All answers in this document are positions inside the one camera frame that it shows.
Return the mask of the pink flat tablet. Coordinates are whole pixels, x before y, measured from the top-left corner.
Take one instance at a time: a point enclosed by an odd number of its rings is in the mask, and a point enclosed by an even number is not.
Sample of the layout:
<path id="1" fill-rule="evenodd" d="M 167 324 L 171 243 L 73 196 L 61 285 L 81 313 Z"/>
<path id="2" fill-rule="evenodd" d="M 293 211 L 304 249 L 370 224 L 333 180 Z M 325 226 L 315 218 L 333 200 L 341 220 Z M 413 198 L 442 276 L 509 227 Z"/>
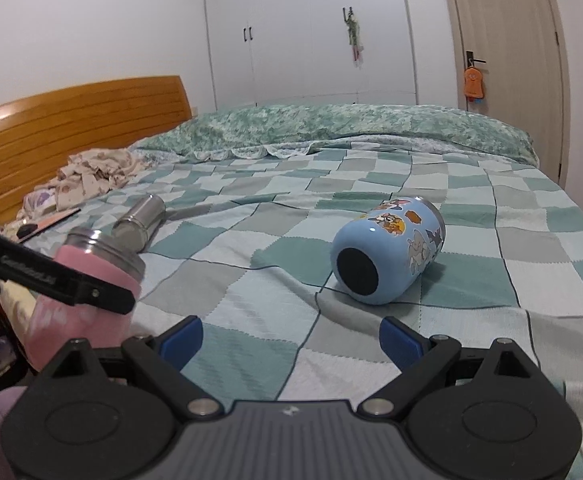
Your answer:
<path id="1" fill-rule="evenodd" d="M 65 211 L 54 212 L 54 214 L 49 214 L 48 216 L 38 219 L 38 220 L 30 220 L 25 222 L 26 223 L 35 223 L 38 228 L 36 232 L 31 233 L 29 236 L 26 236 L 22 240 L 19 240 L 16 235 L 16 240 L 18 244 L 24 244 L 27 240 L 31 240 L 33 237 L 51 229 L 52 226 L 56 226 L 60 222 L 63 222 L 76 214 L 80 211 L 80 208 L 72 208 Z"/>

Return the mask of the green floral quilt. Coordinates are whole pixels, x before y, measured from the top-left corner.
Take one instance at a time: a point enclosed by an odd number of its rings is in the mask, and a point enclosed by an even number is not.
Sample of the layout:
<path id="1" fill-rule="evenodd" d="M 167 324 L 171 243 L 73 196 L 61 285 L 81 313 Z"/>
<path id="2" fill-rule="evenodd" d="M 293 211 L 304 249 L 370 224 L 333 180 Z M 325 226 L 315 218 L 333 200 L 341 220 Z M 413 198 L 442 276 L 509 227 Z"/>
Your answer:
<path id="1" fill-rule="evenodd" d="M 439 105 L 269 105 L 200 115 L 132 145 L 190 162 L 288 158 L 372 143 L 391 151 L 485 154 L 538 167 L 528 133 Z"/>

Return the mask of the small black round object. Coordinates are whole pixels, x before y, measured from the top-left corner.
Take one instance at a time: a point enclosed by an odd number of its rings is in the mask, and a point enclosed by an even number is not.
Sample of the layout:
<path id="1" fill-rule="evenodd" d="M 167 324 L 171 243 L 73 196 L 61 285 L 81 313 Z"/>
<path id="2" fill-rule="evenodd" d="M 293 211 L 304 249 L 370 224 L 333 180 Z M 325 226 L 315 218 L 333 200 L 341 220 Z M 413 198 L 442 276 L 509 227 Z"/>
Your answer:
<path id="1" fill-rule="evenodd" d="M 37 231 L 38 226 L 35 223 L 26 223 L 19 227 L 16 232 L 17 238 L 22 240 L 26 236 L 29 236 L 31 233 Z"/>

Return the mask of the checkered green bed sheet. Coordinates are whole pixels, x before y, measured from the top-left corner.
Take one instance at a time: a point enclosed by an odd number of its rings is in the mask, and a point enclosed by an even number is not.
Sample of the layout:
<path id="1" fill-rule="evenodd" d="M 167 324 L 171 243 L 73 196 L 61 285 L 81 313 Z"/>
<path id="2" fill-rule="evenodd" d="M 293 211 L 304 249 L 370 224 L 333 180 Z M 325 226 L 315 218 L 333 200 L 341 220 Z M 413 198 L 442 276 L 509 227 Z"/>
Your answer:
<path id="1" fill-rule="evenodd" d="M 583 479 L 583 213 L 529 165 L 379 139 L 171 159 L 138 341 L 66 344 L 5 419 L 23 479 Z"/>

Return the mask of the orange hanging door ornament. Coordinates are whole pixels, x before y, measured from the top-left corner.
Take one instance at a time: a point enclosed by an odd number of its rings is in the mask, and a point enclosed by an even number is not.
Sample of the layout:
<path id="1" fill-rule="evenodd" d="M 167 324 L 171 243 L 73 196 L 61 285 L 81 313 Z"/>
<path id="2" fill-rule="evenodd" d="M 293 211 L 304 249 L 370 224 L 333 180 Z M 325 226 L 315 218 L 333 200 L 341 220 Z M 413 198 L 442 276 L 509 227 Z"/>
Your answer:
<path id="1" fill-rule="evenodd" d="M 475 66 L 469 66 L 464 72 L 464 96 L 469 102 L 485 99 L 482 71 Z"/>

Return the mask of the pink thermos cup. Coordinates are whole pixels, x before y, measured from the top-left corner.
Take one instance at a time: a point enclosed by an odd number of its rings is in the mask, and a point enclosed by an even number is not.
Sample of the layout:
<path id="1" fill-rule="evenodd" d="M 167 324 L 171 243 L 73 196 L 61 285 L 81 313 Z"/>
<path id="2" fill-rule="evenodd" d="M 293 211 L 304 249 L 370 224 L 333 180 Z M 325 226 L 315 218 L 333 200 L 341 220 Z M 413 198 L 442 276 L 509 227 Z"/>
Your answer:
<path id="1" fill-rule="evenodd" d="M 74 338 L 94 348 L 117 347 L 128 337 L 145 263 L 100 231 L 75 228 L 54 257 L 56 283 L 38 296 L 25 337 L 30 364 L 42 370 Z"/>

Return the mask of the purple patterned pillow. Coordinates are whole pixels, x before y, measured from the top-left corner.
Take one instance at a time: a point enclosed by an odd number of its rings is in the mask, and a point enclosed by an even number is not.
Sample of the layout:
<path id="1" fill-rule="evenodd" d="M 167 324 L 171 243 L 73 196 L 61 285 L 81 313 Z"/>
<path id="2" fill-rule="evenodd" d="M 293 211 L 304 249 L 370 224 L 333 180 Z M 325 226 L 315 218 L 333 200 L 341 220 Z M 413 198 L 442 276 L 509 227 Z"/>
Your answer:
<path id="1" fill-rule="evenodd" d="M 19 217 L 34 220 L 57 212 L 56 188 L 36 188 L 22 200 Z"/>

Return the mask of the crumpled beige patterned clothes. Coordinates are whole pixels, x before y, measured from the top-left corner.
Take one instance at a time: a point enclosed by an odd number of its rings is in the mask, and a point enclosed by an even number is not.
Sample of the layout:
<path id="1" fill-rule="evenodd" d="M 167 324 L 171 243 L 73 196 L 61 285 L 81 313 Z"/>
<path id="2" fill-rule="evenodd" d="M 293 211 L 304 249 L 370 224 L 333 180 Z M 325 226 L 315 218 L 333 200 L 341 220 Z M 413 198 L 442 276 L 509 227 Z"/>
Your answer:
<path id="1" fill-rule="evenodd" d="M 56 209 L 75 208 L 91 198 L 122 188 L 144 169 L 143 159 L 125 148 L 92 148 L 71 155 L 50 181 Z"/>

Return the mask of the white wardrobe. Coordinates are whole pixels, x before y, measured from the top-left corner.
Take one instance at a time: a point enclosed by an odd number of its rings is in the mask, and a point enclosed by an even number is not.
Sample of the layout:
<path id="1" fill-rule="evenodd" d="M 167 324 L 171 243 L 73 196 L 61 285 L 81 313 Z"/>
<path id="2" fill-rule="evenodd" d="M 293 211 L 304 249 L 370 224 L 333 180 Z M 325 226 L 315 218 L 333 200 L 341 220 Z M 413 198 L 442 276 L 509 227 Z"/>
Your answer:
<path id="1" fill-rule="evenodd" d="M 220 110 L 270 104 L 417 101 L 406 0 L 205 0 Z M 342 9 L 353 7 L 355 65 Z"/>

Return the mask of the blue cartoon sticker cup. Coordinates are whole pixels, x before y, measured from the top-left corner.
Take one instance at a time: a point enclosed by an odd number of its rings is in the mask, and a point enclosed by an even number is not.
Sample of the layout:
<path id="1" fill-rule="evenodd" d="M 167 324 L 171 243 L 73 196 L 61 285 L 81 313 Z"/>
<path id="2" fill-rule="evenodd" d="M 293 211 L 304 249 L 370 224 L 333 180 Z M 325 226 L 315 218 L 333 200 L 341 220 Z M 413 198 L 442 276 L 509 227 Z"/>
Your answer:
<path id="1" fill-rule="evenodd" d="M 439 209 L 421 196 L 384 200 L 331 242 L 339 286 L 362 304 L 390 304 L 436 259 L 445 241 Z"/>

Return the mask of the beige wooden door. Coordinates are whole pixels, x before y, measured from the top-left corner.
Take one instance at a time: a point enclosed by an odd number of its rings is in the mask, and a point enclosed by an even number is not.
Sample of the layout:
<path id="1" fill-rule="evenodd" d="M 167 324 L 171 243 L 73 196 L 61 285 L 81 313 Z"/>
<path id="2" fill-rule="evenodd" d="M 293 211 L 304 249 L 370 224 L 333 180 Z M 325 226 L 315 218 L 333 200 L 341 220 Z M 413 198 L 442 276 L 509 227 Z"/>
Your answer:
<path id="1" fill-rule="evenodd" d="M 520 128 L 531 136 L 541 170 L 564 184 L 568 169 L 570 96 L 563 24 L 557 0 L 447 0 L 456 69 L 467 50 L 482 71 L 485 99 L 465 110 Z"/>

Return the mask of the wooden headboard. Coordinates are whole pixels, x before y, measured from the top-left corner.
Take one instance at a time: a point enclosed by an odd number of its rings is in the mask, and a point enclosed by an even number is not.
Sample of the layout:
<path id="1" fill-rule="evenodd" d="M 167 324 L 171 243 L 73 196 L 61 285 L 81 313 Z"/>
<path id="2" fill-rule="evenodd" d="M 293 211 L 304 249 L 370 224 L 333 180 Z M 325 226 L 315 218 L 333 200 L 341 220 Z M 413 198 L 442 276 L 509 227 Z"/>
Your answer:
<path id="1" fill-rule="evenodd" d="M 128 148 L 191 118 L 177 75 L 82 84 L 0 105 L 0 223 L 70 155 Z"/>

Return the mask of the green hanging wardrobe ornament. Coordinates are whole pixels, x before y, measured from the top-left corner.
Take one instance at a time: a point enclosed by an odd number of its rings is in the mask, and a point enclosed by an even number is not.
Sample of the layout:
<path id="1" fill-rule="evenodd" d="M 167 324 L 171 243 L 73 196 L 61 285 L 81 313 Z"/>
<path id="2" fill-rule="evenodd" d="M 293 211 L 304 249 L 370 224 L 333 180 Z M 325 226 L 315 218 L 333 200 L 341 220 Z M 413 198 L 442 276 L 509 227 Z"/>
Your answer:
<path id="1" fill-rule="evenodd" d="M 353 12 L 353 7 L 349 6 L 348 9 L 342 9 L 343 20 L 347 26 L 348 30 L 348 40 L 352 50 L 353 62 L 355 65 L 361 63 L 362 58 L 362 47 L 360 41 L 360 26 L 357 22 L 357 17 Z"/>

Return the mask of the small stainless steel cup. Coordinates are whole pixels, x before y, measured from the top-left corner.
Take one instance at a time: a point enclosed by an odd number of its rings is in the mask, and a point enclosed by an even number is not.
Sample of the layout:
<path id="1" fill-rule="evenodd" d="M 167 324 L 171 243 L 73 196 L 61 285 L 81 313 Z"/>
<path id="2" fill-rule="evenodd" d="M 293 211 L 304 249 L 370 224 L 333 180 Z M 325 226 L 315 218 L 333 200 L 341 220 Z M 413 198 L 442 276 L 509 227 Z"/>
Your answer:
<path id="1" fill-rule="evenodd" d="M 164 222 L 166 205 L 155 194 L 147 194 L 119 218 L 112 229 L 113 238 L 131 252 L 142 252 Z"/>

